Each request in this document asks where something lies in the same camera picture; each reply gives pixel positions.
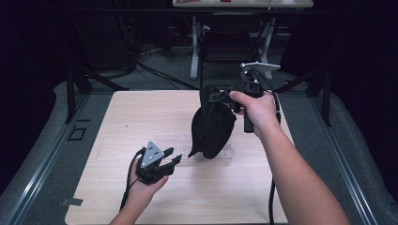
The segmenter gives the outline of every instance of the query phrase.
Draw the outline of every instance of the gripper jaw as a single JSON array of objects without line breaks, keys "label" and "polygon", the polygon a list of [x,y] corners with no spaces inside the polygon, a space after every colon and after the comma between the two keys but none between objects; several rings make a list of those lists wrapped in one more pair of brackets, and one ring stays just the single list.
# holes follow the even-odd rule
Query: gripper jaw
[{"label": "gripper jaw", "polygon": [[161,165],[161,160],[173,154],[174,148],[161,151],[156,144],[149,142],[144,156],[138,160],[136,174],[145,184],[154,184],[163,176],[171,175],[182,158],[182,155],[174,157],[171,162]]}]

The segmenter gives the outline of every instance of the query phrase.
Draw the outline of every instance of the light wood surface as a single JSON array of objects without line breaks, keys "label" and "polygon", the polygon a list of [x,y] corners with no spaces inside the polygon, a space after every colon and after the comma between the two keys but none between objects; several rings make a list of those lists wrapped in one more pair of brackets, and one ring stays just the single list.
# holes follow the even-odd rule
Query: light wood surface
[{"label": "light wood surface", "polygon": [[[174,147],[174,155],[183,158],[137,224],[269,222],[267,156],[258,138],[243,132],[242,116],[237,116],[229,142],[215,158],[187,158],[191,120],[199,107],[198,91],[116,92],[74,194],[83,203],[69,207],[66,222],[109,223],[118,213],[130,161],[148,141],[162,150]],[[274,219],[286,222],[277,192]]]},{"label": "light wood surface", "polygon": [[195,8],[311,8],[312,0],[173,0],[174,7]]}]

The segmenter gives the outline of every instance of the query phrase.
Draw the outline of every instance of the black handle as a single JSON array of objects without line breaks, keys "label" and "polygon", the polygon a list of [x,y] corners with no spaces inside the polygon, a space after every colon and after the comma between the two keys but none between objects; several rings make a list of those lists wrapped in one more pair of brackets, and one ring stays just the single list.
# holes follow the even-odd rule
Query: black handle
[{"label": "black handle", "polygon": [[243,116],[244,119],[244,128],[243,131],[245,131],[245,133],[253,133],[254,132],[254,125],[252,123],[252,121],[249,119],[249,115],[245,109],[245,115]]}]

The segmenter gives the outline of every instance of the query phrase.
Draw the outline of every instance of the black cloth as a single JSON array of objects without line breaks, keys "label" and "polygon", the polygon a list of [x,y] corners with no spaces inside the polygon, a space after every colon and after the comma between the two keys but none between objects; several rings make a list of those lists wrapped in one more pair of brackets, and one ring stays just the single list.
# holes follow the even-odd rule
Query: black cloth
[{"label": "black cloth", "polygon": [[220,92],[207,86],[199,92],[201,107],[192,119],[192,150],[188,157],[198,152],[208,159],[216,157],[228,142],[237,117],[222,102],[209,103],[208,96]]}]

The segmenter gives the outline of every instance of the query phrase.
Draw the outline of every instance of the cable wire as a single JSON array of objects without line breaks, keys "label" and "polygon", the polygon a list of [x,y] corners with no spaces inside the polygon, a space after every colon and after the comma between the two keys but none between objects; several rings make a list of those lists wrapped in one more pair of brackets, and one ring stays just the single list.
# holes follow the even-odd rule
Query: cable wire
[{"label": "cable wire", "polygon": [[[268,80],[268,78],[264,75],[263,72],[255,69],[255,68],[250,69],[248,72],[254,72],[257,75],[259,75],[257,78],[261,79],[261,81],[265,81],[267,83],[267,85],[269,86],[269,89],[271,89],[271,94],[272,94],[272,96],[273,96],[273,98],[275,100],[276,117],[277,117],[278,123],[281,124],[281,106],[280,106],[278,96],[277,96],[277,94],[275,92],[275,89],[274,89],[272,83]],[[275,182],[274,182],[274,179],[272,178],[271,188],[270,188],[270,191],[269,191],[269,198],[268,198],[268,215],[269,215],[269,224],[270,225],[274,225],[274,219],[273,219],[273,199],[274,199],[274,195],[275,195]]]}]

